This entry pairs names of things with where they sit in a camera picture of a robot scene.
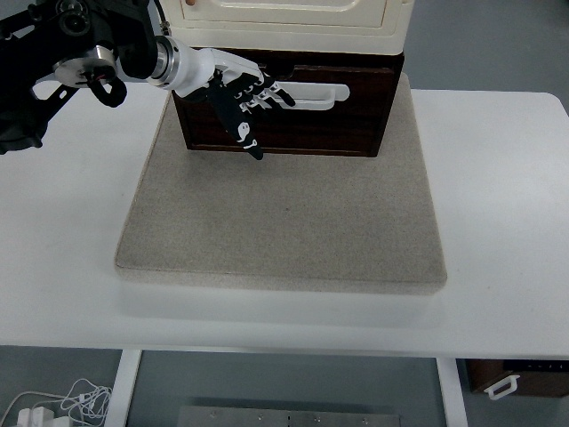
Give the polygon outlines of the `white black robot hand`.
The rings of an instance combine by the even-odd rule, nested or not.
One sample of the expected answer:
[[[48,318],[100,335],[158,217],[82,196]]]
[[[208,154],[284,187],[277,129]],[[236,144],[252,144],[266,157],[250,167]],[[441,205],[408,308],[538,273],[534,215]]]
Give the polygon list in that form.
[[[148,82],[186,97],[205,88],[220,72],[222,82],[209,83],[207,99],[235,143],[256,160],[262,160],[263,151],[254,138],[245,113],[280,109],[282,106],[278,99],[284,105],[294,107],[295,99],[273,77],[263,76],[255,62],[233,53],[213,48],[197,50],[171,36],[158,36],[156,46],[156,66]],[[236,102],[224,84],[235,83],[240,77],[251,77],[254,83],[264,82],[264,85],[254,85],[250,91],[243,90]]]

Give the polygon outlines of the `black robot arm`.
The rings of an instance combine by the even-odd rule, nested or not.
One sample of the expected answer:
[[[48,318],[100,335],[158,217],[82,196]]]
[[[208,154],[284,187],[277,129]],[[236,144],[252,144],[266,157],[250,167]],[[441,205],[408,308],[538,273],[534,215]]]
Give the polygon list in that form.
[[[49,121],[80,89],[116,108],[121,75],[209,102],[225,131],[252,157],[263,152],[252,118],[293,97],[259,66],[229,52],[196,50],[155,34],[146,1],[36,1],[1,21],[1,151],[39,148]]]

